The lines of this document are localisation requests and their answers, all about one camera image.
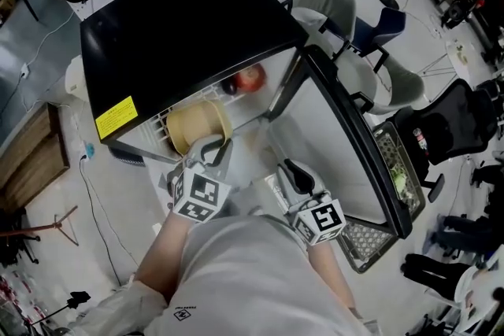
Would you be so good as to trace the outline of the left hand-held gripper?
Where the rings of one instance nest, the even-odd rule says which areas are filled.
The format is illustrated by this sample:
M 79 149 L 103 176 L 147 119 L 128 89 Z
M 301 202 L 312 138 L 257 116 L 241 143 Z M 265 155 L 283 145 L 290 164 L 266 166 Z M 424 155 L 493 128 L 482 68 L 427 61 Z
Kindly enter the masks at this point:
M 171 171 L 172 211 L 197 223 L 214 218 L 231 191 L 225 183 L 233 142 L 223 135 L 196 140 Z

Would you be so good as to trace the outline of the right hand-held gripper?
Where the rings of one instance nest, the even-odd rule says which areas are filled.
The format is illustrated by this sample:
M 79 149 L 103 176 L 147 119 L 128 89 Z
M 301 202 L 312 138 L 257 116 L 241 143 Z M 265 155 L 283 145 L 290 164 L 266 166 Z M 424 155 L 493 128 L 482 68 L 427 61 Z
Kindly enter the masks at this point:
M 286 159 L 276 177 L 283 200 L 280 207 L 293 230 L 309 246 L 337 237 L 347 222 L 339 200 L 308 165 Z

